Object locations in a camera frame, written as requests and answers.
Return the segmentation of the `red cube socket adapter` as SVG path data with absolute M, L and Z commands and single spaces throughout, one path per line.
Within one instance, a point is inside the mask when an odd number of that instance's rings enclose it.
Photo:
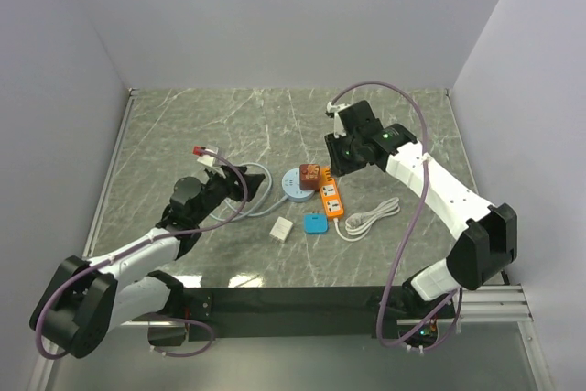
M 320 166 L 318 164 L 301 164 L 298 167 L 299 187 L 302 190 L 320 189 Z

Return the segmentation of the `round light blue power strip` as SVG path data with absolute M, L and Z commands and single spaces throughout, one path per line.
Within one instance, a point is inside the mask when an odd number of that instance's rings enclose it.
M 302 203 L 309 201 L 315 190 L 303 190 L 300 187 L 300 173 L 298 168 L 288 170 L 281 180 L 281 187 L 289 201 Z

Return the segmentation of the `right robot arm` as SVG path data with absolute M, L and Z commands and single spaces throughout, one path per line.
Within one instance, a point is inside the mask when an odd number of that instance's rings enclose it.
M 511 206 L 496 206 L 469 190 L 404 126 L 383 126 L 366 101 L 329 103 L 326 114 L 334 121 L 325 137 L 333 176 L 379 167 L 423 196 L 455 240 L 445 258 L 403 283 L 396 298 L 400 309 L 421 317 L 437 299 L 459 288 L 476 290 L 515 261 L 517 215 Z

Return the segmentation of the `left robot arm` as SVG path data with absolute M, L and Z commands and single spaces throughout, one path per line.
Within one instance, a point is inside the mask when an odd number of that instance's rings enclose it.
M 224 200 L 245 204 L 272 182 L 268 172 L 250 174 L 245 166 L 222 166 L 207 176 L 205 182 L 179 179 L 160 221 L 139 239 L 109 254 L 60 263 L 29 320 L 43 357 L 81 359 L 110 330 L 144 315 L 186 319 L 183 284 L 160 268 L 194 247 L 206 231 L 201 223 Z

